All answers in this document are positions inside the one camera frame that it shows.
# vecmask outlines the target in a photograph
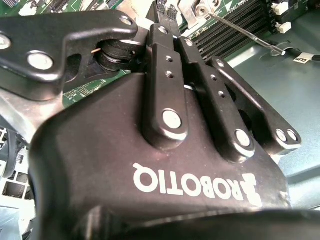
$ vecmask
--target white label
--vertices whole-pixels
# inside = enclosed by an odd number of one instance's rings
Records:
[[[314,55],[310,54],[310,53],[301,53],[300,56],[298,56],[295,60],[293,60],[296,63],[299,64],[306,64],[307,62],[309,62],[312,58],[314,57]]]
[[[230,11],[230,8],[231,8],[231,6],[232,6],[232,3],[233,3],[233,1],[231,1],[231,2],[229,2],[229,3],[227,3],[227,4],[225,5],[225,9],[226,9],[227,12]]]
[[[209,199],[218,197],[223,200],[229,200],[233,198],[237,201],[244,201],[244,193],[251,205],[256,207],[262,207],[263,205],[260,195],[256,193],[256,176],[252,173],[242,174],[243,181],[240,182],[230,179],[224,180],[219,177],[211,179],[209,176],[202,176],[199,180],[198,177],[190,173],[186,173],[181,179],[177,179],[177,174],[174,171],[168,173],[164,170],[158,170],[157,175],[156,171],[143,167],[138,163],[135,163],[133,167],[136,169],[133,176],[134,184],[144,193],[151,193],[158,189],[161,194],[176,196],[186,194],[190,197],[198,197],[203,194]],[[141,182],[143,174],[149,175],[151,178],[150,185],[144,185]],[[166,182],[165,176],[168,176],[168,174],[171,181]],[[178,188],[178,182],[181,183],[182,189]]]

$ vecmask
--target robotiq logo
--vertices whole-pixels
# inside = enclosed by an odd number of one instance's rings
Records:
[[[178,196],[187,194],[190,197],[198,197],[203,193],[210,199],[218,197],[223,200],[228,200],[233,197],[237,201],[244,201],[244,196],[241,191],[242,189],[250,204],[256,207],[262,207],[261,197],[256,193],[255,189],[255,186],[257,186],[256,177],[252,173],[242,174],[243,181],[240,181],[240,183],[236,180],[224,180],[219,177],[212,180],[209,176],[202,176],[198,179],[195,175],[187,173],[182,176],[182,189],[179,189],[177,176],[174,171],[170,172],[171,184],[167,185],[164,170],[159,170],[157,174],[151,168],[141,166],[138,163],[133,164],[133,167],[136,169],[133,176],[134,184],[141,192],[144,193],[152,193],[159,186],[161,194]],[[142,175],[149,175],[151,177],[151,184],[144,185],[141,182]],[[192,189],[189,188],[188,183],[190,182],[195,184],[195,189],[194,187],[192,187]]]

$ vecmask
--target white connector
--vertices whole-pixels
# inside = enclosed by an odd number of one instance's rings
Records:
[[[286,32],[288,32],[290,29],[292,29],[292,25],[291,22],[286,22],[284,24],[279,24],[277,23],[275,25],[276,29],[278,30],[279,33],[281,34],[285,34]]]
[[[280,4],[273,3],[271,8],[273,9],[276,15],[281,16],[289,10],[289,3],[287,1],[284,1]]]

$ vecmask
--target green circuit board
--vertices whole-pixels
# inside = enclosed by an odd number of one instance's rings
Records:
[[[218,15],[219,17],[224,18],[228,14],[232,13],[234,10],[236,10],[241,5],[245,4],[250,0],[222,0],[221,5],[219,9],[214,13]],[[211,26],[213,26],[217,20],[214,18],[211,18],[206,21],[204,25],[202,25],[198,30],[194,31],[192,34],[190,34],[189,38],[193,39],[203,32],[205,32],[207,29],[209,29]]]

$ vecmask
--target cable label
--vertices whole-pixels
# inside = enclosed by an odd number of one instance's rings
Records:
[[[299,64],[306,64],[307,62],[311,61],[311,59],[314,57],[314,55],[310,54],[310,53],[301,53],[300,56],[298,56],[295,60],[293,60],[296,63]]]

